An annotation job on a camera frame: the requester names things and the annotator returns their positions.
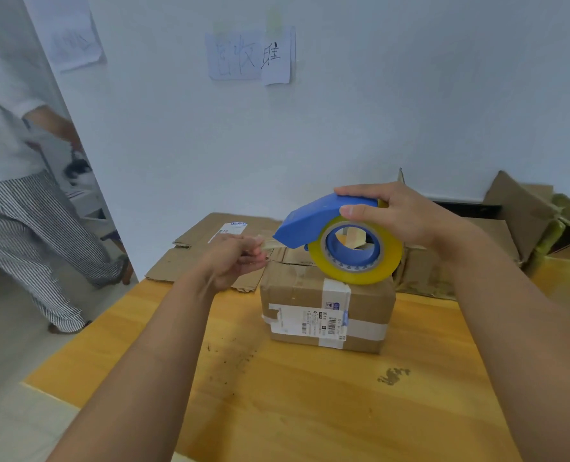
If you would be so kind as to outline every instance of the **white shipping label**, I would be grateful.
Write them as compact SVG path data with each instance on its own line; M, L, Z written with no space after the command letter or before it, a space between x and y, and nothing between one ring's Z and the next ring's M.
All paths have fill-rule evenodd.
M244 229L246 228L246 222L228 222L227 224L223 224L221 229L212 235L212 238L217 236L219 233L231 233L232 235L240 235Z
M347 340L343 310L311 309L273 303L270 303L269 308L279 311L278 321L270 324L272 332L276 334Z

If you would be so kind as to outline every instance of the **sealed cardboard box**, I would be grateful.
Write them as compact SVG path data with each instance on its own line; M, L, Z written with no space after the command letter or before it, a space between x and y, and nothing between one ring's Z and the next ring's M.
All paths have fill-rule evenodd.
M553 194L550 186L543 199L557 209L557 216L535 247L524 272L570 316L570 198Z
M260 284L272 338L335 349L379 353L396 293L391 278L348 285L327 278L303 248L285 249Z
M208 249L208 244L219 233L234 235L271 236L281 225L278 220L266 217L239 216L213 212L204 217L173 243L174 248L148 271L146 277L166 282L176 281L186 270L194 266ZM269 250L270 256L282 256L279 250ZM264 269L240 276L232 288L242 292L253 292L257 288Z
M544 193L547 190L542 185L520 185L501 171L481 204L438 204L478 225L514 263L522 266L557 214L556 208L540 197ZM456 299L452 282L439 258L421 246L405 247L395 279L399 292Z

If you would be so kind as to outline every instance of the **black stain on table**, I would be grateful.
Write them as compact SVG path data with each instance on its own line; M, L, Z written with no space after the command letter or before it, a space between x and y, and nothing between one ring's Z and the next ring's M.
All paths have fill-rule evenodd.
M405 376L409 376L411 374L411 370L407 368L388 368L385 372L385 376L379 376L377 378L378 382L383 382L388 386L394 386L401 378Z

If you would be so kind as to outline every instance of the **person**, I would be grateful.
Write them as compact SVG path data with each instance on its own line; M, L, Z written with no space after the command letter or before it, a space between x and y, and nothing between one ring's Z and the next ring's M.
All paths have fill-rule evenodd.
M43 159L30 148L36 144L19 139L22 118L81 147L73 124L35 97L0 53L0 268L32 295L51 333L75 333L88 321L63 294L44 249L63 257L95 287L119 282L129 260L112 261L80 224Z
M570 461L570 319L485 232L405 185L344 186L388 208L343 206L434 250L458 302L522 459ZM214 295L266 265L261 240L215 238L71 423L49 462L168 461L182 425Z

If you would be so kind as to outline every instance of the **person in white shirt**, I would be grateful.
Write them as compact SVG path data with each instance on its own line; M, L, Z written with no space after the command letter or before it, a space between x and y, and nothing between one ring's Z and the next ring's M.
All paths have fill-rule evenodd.
M80 147L74 125L35 97L0 53L0 268L33 296L51 333L75 333L90 322L63 294L44 258L46 249L95 287L119 282L129 260L112 261L80 224L41 156L17 135L23 118Z

